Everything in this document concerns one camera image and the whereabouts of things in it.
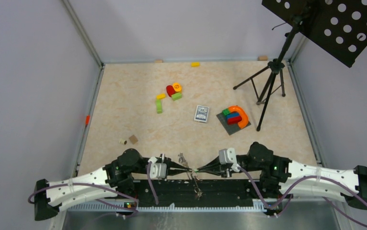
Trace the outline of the perforated metal keyring plate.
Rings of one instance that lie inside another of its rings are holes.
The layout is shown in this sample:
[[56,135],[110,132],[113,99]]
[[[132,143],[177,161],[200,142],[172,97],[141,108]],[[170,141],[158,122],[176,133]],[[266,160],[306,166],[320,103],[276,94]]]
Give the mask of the perforated metal keyring plate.
[[[182,165],[183,167],[185,167],[185,168],[189,168],[188,162],[185,159],[183,153],[178,154],[178,163],[180,165]],[[198,185],[199,179],[197,178],[197,175],[193,170],[190,170],[190,172],[187,172],[186,174],[187,174],[188,178],[194,184],[194,192],[196,193],[195,199],[199,201],[201,199],[202,195],[203,195],[203,192],[202,192],[202,190],[200,189],[200,187]]]

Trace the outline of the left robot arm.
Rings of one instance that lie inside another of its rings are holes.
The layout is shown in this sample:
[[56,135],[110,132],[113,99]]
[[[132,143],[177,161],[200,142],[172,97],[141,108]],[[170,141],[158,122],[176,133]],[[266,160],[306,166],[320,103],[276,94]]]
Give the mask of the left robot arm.
[[188,173],[191,169],[182,166],[164,154],[159,157],[143,157],[136,149],[127,149],[116,160],[99,169],[58,182],[41,179],[36,182],[28,203],[34,206],[34,219],[47,220],[68,208],[111,196],[121,196],[139,202],[133,174],[144,174],[154,197],[159,198],[153,180]]

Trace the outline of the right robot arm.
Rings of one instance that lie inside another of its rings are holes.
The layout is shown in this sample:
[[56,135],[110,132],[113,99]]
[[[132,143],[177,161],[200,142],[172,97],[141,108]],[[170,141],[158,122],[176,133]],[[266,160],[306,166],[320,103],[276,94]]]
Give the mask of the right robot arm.
[[222,178],[256,171],[261,174],[252,186],[258,198],[322,196],[367,210],[367,167],[362,165],[352,170],[307,165],[276,156],[263,144],[254,142],[245,155],[237,155],[234,148],[221,149],[214,160],[196,170]]

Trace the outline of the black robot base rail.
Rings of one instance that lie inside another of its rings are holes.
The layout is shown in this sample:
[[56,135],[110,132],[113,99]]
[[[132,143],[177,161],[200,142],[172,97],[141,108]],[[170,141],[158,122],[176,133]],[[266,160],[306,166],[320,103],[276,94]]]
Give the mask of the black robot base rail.
[[154,180],[152,181],[159,203],[151,192],[147,180],[136,180],[133,187],[124,191],[139,200],[141,207],[251,207],[258,195],[246,179]]

